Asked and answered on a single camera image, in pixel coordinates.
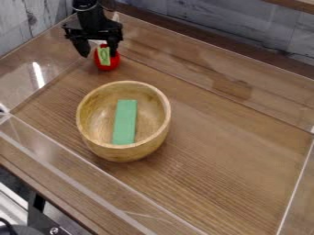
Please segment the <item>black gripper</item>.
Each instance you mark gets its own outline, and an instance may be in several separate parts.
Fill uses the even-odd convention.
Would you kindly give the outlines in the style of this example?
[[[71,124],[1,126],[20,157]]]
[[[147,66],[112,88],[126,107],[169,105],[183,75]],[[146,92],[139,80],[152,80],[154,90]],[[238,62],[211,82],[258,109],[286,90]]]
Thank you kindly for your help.
[[[87,58],[91,51],[88,39],[107,40],[114,57],[123,40],[123,25],[106,17],[102,0],[74,0],[72,9],[76,18],[67,21],[62,28],[76,51]]]

